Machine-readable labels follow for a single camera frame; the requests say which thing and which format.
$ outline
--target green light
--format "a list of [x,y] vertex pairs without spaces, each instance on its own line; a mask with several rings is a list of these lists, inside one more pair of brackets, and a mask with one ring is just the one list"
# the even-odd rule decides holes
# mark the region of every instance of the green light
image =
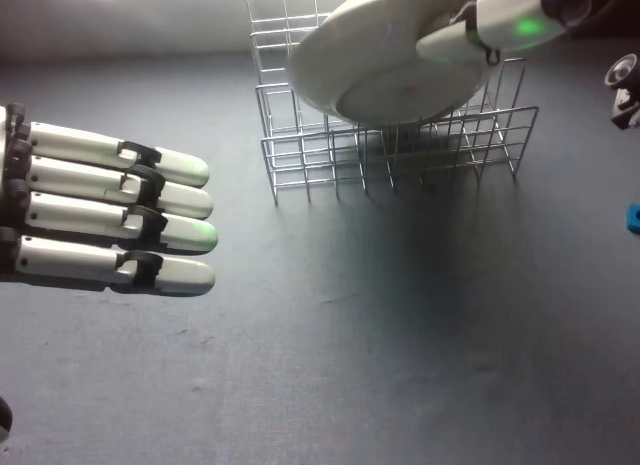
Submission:
[[544,25],[535,18],[523,18],[515,26],[516,33],[524,37],[537,35],[544,30]]

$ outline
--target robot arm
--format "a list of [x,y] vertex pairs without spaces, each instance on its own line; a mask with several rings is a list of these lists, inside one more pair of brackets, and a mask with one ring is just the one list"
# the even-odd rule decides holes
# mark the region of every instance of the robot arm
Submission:
[[543,44],[579,26],[593,0],[475,0],[449,25],[427,31],[416,51],[425,60],[455,62]]
[[213,287],[208,265],[171,256],[218,241],[202,160],[27,124],[13,104],[0,107],[0,163],[2,280],[176,296]]

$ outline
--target plate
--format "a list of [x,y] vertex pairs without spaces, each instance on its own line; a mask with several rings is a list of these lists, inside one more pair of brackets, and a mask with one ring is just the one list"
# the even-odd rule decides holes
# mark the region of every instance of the plate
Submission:
[[482,86],[484,57],[420,59],[416,42],[468,0],[348,0],[293,49],[287,73],[313,108],[382,127],[434,120]]

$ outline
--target dish rack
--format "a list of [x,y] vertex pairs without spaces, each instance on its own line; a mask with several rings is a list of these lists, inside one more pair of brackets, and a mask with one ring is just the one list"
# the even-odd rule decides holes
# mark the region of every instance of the dish rack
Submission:
[[323,115],[291,89],[286,60],[306,35],[345,0],[246,0],[258,76],[256,99],[264,138],[261,149],[273,199],[284,188],[310,189],[345,180],[417,181],[430,189],[459,170],[478,179],[489,165],[520,169],[538,107],[516,107],[526,61],[503,60],[462,107],[434,122],[369,129]]

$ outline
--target wire rack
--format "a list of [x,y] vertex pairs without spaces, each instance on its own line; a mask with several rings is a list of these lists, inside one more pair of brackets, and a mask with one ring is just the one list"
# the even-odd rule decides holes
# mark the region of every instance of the wire rack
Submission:
[[518,173],[538,107],[517,107],[526,62],[506,59],[465,105],[435,122],[367,129],[323,115],[286,81],[286,60],[345,0],[247,0],[258,76],[261,141],[275,203],[284,188],[357,180],[417,181],[423,189],[459,170],[482,178],[489,165]]

